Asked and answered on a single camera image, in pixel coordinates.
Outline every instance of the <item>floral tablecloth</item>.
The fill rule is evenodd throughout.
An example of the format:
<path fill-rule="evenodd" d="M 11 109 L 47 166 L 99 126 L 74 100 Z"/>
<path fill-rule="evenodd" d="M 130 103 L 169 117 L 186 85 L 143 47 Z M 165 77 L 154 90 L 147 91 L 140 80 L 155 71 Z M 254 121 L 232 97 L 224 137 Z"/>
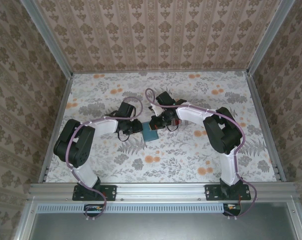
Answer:
<path fill-rule="evenodd" d="M 247 141 L 238 154 L 239 173 L 250 182 L 276 181 L 244 72 L 149 72 L 76 74 L 73 76 L 60 131 L 69 119 L 84 122 L 100 118 L 135 96 L 143 102 L 139 120 L 153 113 L 144 96 L 146 88 L 158 95 L 167 91 L 174 99 L 210 109 L 226 107 L 242 126 Z M 139 111 L 138 101 L 130 101 Z M 220 154 L 211 147 L 203 126 L 190 123 L 177 131 L 157 131 L 158 140 L 144 143 L 141 133 L 120 142 L 117 134 L 95 137 L 89 156 L 93 171 L 103 183 L 218 182 Z M 55 155 L 46 182 L 75 182 Z"/>

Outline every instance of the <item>black wire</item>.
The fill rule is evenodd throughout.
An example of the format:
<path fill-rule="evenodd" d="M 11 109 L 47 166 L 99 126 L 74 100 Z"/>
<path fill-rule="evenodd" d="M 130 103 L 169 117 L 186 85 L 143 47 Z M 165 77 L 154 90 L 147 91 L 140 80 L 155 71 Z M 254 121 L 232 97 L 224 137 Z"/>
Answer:
<path fill-rule="evenodd" d="M 126 139 L 126 140 L 121 140 L 121 139 L 120 139 L 120 131 L 117 132 L 117 138 L 118 138 L 121 142 L 126 142 L 126 141 L 129 139 L 129 137 L 130 137 L 130 133 L 129 133 L 129 135 L 127 136 L 127 139 Z"/>
<path fill-rule="evenodd" d="M 176 126 L 176 128 L 174 130 L 170 130 L 169 126 L 166 126 L 166 128 L 170 131 L 170 132 L 174 132 L 175 130 L 177 130 L 179 128 L 179 125 Z"/>

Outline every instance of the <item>black mounting plate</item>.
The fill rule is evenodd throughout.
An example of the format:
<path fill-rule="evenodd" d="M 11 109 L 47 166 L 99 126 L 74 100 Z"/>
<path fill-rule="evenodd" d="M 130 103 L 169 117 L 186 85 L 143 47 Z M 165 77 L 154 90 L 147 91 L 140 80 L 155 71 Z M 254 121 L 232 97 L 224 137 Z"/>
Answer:
<path fill-rule="evenodd" d="M 99 191 L 105 196 L 107 201 L 115 201 L 117 196 L 117 185 L 101 185 Z M 73 189 L 73 201 L 103 201 L 102 196 L 96 198 L 88 197 L 81 188 L 76 185 Z"/>
<path fill-rule="evenodd" d="M 243 184 L 239 188 L 238 194 L 235 194 L 234 196 L 231 196 L 230 198 L 223 197 L 220 184 L 204 185 L 204 189 L 205 189 L 205 197 L 206 197 L 207 201 L 221 201 L 221 200 L 238 201 L 239 194 L 241 196 L 241 201 L 242 200 L 251 200 L 251 194 L 250 194 L 249 186 L 247 184 Z"/>

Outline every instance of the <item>floral wallpaper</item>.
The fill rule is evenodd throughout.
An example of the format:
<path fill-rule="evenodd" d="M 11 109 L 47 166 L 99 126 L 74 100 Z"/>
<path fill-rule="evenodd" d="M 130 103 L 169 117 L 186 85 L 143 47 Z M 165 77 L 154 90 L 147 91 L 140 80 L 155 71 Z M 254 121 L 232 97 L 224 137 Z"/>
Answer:
<path fill-rule="evenodd" d="M 69 119 L 87 121 L 117 110 L 122 100 L 135 96 L 143 102 L 139 120 L 151 120 L 145 89 L 158 95 L 218 109 L 226 107 L 247 136 L 238 154 L 239 173 L 250 182 L 276 181 L 268 150 L 251 99 L 244 72 L 157 72 L 75 74 L 60 130 Z M 130 101 L 136 106 L 137 100 Z M 115 133 L 96 136 L 89 164 L 104 183 L 218 182 L 221 155 L 213 150 L 204 126 L 189 123 L 170 132 L 157 131 L 159 139 L 145 143 L 141 133 L 126 142 Z M 66 164 L 54 155 L 46 182 L 75 182 Z"/>
<path fill-rule="evenodd" d="M 36 0 L 73 72 L 246 69 L 280 0 Z"/>
<path fill-rule="evenodd" d="M 254 73 L 288 181 L 302 203 L 302 0 L 295 1 Z"/>
<path fill-rule="evenodd" d="M 38 181 L 66 79 L 18 0 L 0 1 L 0 240 Z"/>

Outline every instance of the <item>patterned wall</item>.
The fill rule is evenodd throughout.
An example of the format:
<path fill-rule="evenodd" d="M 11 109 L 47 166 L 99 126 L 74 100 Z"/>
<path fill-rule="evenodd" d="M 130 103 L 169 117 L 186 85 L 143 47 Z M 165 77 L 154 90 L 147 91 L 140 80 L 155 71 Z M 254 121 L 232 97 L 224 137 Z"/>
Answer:
<path fill-rule="evenodd" d="M 36 0 L 74 72 L 246 69 L 280 0 Z"/>
<path fill-rule="evenodd" d="M 0 1 L 0 240 L 37 182 L 65 77 L 18 0 Z"/>
<path fill-rule="evenodd" d="M 302 202 L 302 0 L 267 50 L 254 79 L 288 181 Z"/>

